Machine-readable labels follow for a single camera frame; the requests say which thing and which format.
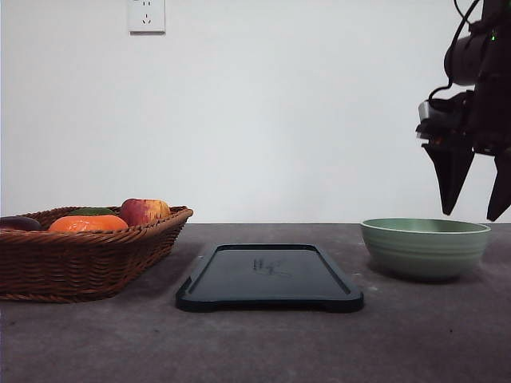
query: orange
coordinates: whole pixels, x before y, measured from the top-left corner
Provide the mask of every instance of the orange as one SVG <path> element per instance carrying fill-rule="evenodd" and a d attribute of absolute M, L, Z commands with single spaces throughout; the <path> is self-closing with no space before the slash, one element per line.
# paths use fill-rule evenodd
<path fill-rule="evenodd" d="M 121 230 L 128 224 L 115 215 L 70 215 L 53 222 L 48 231 Z"/>

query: dark purple fruit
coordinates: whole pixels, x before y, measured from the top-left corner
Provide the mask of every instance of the dark purple fruit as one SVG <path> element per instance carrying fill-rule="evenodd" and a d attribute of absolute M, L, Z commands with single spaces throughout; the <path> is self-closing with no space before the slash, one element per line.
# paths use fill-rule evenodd
<path fill-rule="evenodd" d="M 0 230 L 40 231 L 41 224 L 33 218 L 14 216 L 0 218 Z"/>

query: plastic tray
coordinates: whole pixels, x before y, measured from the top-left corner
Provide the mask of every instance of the plastic tray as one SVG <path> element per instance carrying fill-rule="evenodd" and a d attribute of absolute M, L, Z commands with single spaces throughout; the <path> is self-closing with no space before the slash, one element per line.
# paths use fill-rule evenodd
<path fill-rule="evenodd" d="M 360 310 L 363 294 L 318 247 L 226 244 L 204 256 L 176 293 L 186 311 L 220 309 Z"/>

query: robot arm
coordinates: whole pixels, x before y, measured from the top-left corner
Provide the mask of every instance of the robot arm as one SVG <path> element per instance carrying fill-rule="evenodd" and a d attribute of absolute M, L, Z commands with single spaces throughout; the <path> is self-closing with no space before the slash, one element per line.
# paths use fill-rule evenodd
<path fill-rule="evenodd" d="M 458 200 L 474 154 L 495 157 L 497 178 L 487 218 L 497 219 L 511 205 L 511 0 L 485 0 L 481 20 L 458 39 L 479 0 L 474 0 L 447 51 L 450 81 L 419 106 L 418 137 L 434 163 L 442 210 L 449 215 Z M 474 90 L 443 100 L 438 90 L 455 83 Z"/>

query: red apple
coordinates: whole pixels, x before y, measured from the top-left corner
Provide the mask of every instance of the red apple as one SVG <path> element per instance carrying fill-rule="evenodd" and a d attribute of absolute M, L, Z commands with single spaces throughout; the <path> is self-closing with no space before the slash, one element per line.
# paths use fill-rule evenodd
<path fill-rule="evenodd" d="M 127 199 L 119 211 L 121 217 L 128 226 L 145 225 L 155 219 L 165 218 L 170 215 L 170 208 L 166 202 L 159 199 Z"/>

